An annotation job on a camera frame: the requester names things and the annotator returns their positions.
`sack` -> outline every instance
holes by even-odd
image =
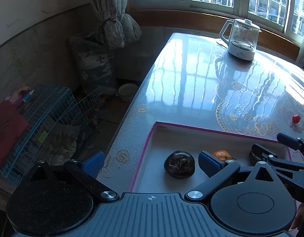
[[[118,85],[111,63],[113,53],[96,40],[95,33],[70,37],[70,46],[84,91],[89,94],[101,86],[102,94],[115,95]]]

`kettle handle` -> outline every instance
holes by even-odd
[[[220,33],[219,33],[219,37],[221,38],[221,40],[223,42],[225,42],[226,44],[229,45],[229,39],[226,39],[224,37],[224,32],[226,31],[227,27],[230,25],[230,24],[233,24],[233,20],[227,20],[226,23],[224,23],[224,26],[222,27]]]

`electric kettle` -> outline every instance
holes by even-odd
[[[224,37],[227,27],[232,24],[229,39]],[[228,52],[243,60],[252,61],[261,29],[248,19],[227,20],[219,37],[228,45]]]

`kettle lid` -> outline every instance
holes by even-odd
[[[251,20],[248,20],[248,19],[235,19],[236,22],[248,27],[248,28],[251,28],[251,29],[255,29],[255,30],[259,30],[261,31],[261,28],[255,24],[252,23]]]

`tray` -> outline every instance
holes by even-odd
[[[226,150],[241,165],[250,166],[248,154],[255,143],[275,152],[279,158],[291,161],[289,148],[275,140],[156,122],[146,139],[129,191],[179,192],[184,195],[208,179],[198,166],[200,151],[214,153],[218,150]],[[175,179],[164,170],[165,159],[176,150],[189,152],[195,159],[195,173],[187,179]]]

